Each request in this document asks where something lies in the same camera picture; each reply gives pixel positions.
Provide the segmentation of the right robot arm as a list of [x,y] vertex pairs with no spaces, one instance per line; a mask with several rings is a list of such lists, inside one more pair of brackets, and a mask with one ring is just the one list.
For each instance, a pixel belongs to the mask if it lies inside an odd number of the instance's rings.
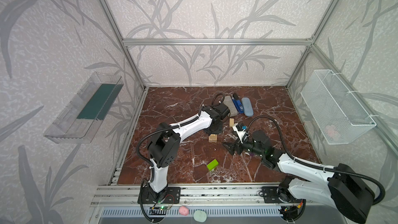
[[375,194],[351,167],[345,164],[327,167],[291,158],[286,152],[273,147],[263,131],[255,131],[251,136],[246,131],[239,131],[237,136],[235,142],[223,143],[231,155],[252,153],[261,158],[265,167],[287,174],[278,189],[282,201],[315,201],[339,210],[355,223],[366,223]]

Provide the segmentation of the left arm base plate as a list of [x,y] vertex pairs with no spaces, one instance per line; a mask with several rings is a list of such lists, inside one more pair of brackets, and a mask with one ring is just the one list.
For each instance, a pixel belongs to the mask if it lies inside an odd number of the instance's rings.
[[156,193],[150,186],[145,186],[140,189],[137,202],[139,204],[178,204],[180,201],[180,196],[180,187],[166,187],[160,193]]

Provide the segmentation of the green block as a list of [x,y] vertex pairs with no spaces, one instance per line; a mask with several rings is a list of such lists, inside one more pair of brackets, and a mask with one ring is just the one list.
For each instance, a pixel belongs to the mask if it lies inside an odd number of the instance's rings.
[[206,167],[208,171],[214,170],[217,166],[219,165],[219,162],[217,159],[212,160]]

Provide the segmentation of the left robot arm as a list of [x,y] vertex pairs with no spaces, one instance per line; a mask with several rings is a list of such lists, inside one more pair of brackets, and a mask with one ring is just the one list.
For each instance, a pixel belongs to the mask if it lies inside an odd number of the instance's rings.
[[199,113],[183,121],[161,123],[147,146],[151,170],[150,189],[159,194],[167,188],[169,166],[176,159],[182,141],[200,131],[210,135],[220,133],[229,114],[229,108],[220,103],[217,106],[203,106]]

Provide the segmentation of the ribbed wood block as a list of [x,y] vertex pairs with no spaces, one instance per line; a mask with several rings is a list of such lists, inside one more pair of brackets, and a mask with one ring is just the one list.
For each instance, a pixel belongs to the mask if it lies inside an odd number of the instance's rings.
[[235,125],[235,120],[233,118],[229,119],[229,126],[232,128]]

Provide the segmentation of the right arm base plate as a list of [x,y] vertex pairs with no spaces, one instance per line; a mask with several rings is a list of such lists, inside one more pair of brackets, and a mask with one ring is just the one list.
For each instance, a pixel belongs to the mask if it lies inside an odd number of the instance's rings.
[[295,198],[287,189],[279,186],[262,187],[258,195],[265,203],[298,205],[302,202],[302,199]]

